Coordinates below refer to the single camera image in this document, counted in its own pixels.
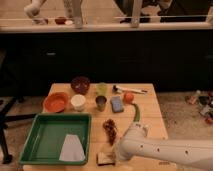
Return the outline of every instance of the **red bowl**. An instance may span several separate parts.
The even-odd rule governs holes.
[[[66,108],[68,101],[69,98],[67,93],[56,92],[50,94],[44,99],[43,107],[48,112],[57,113],[63,111]]]

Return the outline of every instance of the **green cucumber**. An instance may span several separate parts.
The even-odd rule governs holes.
[[[132,105],[135,108],[135,117],[134,117],[134,122],[139,122],[140,121],[140,108],[136,103],[132,103]]]

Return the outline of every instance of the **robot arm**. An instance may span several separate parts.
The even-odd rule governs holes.
[[[116,159],[125,161],[136,155],[212,170],[213,140],[148,139],[146,134],[143,124],[133,122],[115,146]]]

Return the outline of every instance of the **green plastic tray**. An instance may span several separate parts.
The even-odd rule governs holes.
[[[20,164],[84,165],[88,161],[91,116],[89,114],[38,114],[21,153]],[[59,156],[67,134],[78,135],[85,160],[60,161]]]

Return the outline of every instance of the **black cabinet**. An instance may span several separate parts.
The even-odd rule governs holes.
[[[79,75],[92,82],[153,83],[158,91],[213,87],[213,30],[0,35],[27,95]]]

